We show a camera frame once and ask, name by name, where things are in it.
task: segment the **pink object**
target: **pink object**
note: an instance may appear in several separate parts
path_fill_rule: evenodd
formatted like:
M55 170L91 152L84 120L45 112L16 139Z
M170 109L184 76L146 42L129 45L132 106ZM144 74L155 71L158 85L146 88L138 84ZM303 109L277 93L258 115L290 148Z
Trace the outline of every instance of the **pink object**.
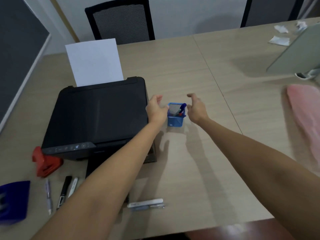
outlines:
M292 84L287 94L298 125L310 141L310 149L320 165L320 91L309 85Z

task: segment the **black mesh chair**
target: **black mesh chair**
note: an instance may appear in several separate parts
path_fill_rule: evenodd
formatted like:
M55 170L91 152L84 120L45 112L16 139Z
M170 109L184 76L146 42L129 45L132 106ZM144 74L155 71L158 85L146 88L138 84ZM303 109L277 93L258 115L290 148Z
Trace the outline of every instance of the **black mesh chair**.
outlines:
M304 0L247 0L241 28L296 20Z
M84 11L96 40L128 44L155 39L149 0L113 0Z

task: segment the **paper scrap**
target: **paper scrap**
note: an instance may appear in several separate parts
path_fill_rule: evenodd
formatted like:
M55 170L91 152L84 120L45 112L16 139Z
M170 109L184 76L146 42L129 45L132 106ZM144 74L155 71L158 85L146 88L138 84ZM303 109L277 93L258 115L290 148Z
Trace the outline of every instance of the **paper scrap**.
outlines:
M271 44L278 44L278 45L284 45L289 46L290 38L280 38L277 36L273 36L273 38L269 41Z
M278 30L280 33L289 33L285 26L275 25L274 28Z
M308 25L304 21L298 21L296 26L298 27L298 30L296 31L297 34L301 33L308 27Z
M116 39L66 45L78 87L123 80Z

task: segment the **red hole punch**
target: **red hole punch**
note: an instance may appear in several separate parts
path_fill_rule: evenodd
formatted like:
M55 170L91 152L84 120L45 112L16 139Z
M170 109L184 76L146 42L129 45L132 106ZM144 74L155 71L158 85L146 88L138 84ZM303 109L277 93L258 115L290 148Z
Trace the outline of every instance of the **red hole punch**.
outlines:
M63 164L62 158L44 155L40 146L34 149L32 161L37 164L37 176L43 178L56 171Z

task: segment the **forearm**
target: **forearm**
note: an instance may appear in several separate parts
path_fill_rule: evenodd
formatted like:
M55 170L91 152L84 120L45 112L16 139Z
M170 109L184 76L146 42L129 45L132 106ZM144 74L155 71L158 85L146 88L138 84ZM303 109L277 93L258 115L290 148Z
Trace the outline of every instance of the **forearm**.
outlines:
M295 237L314 237L320 223L319 178L283 153L218 123L198 123L257 199Z
M146 125L102 163L33 239L106 239L160 128Z

